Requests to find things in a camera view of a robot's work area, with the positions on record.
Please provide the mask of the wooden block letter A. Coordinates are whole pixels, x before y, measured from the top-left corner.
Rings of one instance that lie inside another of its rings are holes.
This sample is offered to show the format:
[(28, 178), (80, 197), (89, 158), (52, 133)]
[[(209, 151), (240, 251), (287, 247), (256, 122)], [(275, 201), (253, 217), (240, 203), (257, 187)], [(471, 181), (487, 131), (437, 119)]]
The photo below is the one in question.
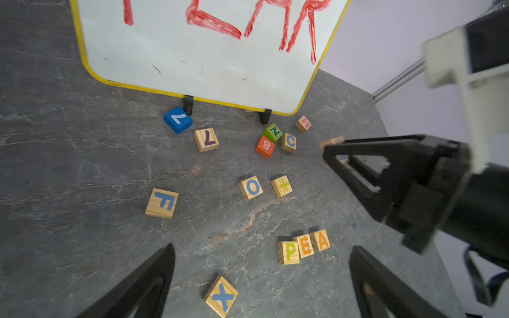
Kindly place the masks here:
[(310, 238), (315, 253), (322, 252), (331, 247), (330, 240), (325, 229), (310, 233)]

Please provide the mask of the wooden block letter P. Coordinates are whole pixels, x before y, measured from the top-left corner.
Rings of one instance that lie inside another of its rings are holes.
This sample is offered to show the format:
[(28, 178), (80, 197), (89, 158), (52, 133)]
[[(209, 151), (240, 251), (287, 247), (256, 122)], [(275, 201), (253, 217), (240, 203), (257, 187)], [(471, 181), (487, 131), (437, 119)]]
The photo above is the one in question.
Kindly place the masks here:
[(300, 263), (300, 249), (296, 241), (278, 242), (278, 262), (282, 265)]

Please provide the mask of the wooden block letter R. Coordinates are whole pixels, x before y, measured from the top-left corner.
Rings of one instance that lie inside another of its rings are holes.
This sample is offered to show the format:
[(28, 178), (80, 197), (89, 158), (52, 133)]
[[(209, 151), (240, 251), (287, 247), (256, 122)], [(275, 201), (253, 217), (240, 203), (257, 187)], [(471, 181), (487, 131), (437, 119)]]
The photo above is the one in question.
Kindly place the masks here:
[[(333, 146), (333, 145), (337, 145), (337, 144), (341, 144), (341, 143), (344, 143), (345, 142), (345, 139), (343, 136), (338, 136), (338, 137), (335, 137), (333, 139), (330, 139), (330, 140), (325, 140), (323, 142), (320, 143), (320, 148), (322, 150), (322, 152), (325, 150), (325, 147), (326, 146)], [(350, 161), (350, 158), (348, 155), (339, 155), (336, 157), (336, 160), (340, 163), (342, 163), (343, 165), (346, 165), (349, 163)]]

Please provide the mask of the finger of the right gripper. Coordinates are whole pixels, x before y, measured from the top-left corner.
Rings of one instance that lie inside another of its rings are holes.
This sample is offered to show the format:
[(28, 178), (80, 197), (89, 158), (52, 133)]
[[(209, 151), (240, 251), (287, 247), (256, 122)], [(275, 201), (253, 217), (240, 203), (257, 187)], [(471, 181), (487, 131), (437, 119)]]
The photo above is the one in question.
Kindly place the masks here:
[[(421, 145), (423, 140), (424, 135), (345, 140), (341, 144), (326, 146), (323, 159), (368, 214), (382, 222), (393, 205), (402, 203), (411, 183), (425, 176), (428, 159)], [(349, 163), (338, 162), (336, 157), (339, 155), (348, 155)], [(359, 156), (385, 157), (389, 167), (377, 172), (359, 160)]]

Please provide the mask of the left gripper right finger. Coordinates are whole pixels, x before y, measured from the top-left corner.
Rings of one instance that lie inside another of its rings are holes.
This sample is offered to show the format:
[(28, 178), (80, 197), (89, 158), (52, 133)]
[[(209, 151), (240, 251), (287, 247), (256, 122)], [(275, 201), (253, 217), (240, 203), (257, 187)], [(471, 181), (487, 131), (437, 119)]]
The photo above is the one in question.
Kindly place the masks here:
[(349, 269), (362, 317), (445, 317), (363, 247), (353, 247)]

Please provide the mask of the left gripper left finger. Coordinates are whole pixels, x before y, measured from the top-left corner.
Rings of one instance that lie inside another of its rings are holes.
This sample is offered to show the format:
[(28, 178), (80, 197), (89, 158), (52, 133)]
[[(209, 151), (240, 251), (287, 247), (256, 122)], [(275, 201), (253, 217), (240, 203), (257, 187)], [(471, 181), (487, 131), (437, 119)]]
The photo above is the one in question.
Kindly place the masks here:
[(78, 317), (161, 317), (174, 274), (173, 245), (156, 251)]

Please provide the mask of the wooden block letter E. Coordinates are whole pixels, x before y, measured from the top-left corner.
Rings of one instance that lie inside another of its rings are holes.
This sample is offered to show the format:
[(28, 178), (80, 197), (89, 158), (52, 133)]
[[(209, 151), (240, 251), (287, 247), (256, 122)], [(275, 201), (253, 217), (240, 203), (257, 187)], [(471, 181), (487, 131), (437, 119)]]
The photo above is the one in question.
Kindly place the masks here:
[(298, 245), (299, 256), (301, 259), (310, 257), (314, 254), (314, 249), (309, 234), (294, 237), (293, 241)]

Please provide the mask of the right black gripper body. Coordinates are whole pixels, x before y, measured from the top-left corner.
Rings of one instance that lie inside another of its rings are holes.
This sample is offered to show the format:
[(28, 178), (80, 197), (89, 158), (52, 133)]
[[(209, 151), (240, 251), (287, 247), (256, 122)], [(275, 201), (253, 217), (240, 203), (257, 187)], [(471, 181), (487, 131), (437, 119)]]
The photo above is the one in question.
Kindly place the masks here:
[(403, 245), (421, 254), (440, 230), (508, 268), (508, 167), (489, 163), (472, 173), (468, 146), (452, 140), (396, 136), (388, 141), (399, 146), (391, 156), (417, 156), (391, 213), (402, 227)]

